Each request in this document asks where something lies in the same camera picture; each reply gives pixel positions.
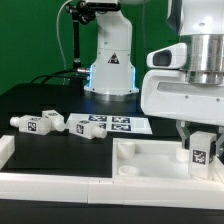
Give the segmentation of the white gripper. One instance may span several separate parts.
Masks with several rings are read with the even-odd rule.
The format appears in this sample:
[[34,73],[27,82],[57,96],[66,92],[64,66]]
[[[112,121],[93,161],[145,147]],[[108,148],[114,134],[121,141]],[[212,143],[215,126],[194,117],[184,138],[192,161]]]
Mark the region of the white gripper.
[[150,70],[143,79],[141,109],[145,115],[175,119],[182,148],[189,149],[189,122],[219,126],[216,156],[224,144],[224,85],[193,85],[185,73]]

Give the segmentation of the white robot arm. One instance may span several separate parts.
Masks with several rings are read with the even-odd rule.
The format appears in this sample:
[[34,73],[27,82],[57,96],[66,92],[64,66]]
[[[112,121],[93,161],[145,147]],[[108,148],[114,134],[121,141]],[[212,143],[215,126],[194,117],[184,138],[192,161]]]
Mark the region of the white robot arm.
[[[105,99],[137,91],[130,63],[132,27],[120,12],[123,0],[84,0],[96,13],[97,59],[85,89]],[[168,0],[167,22],[177,44],[147,55],[150,70],[143,79],[142,111],[170,118],[183,144],[192,144],[189,122],[215,125],[224,143],[224,0]]]

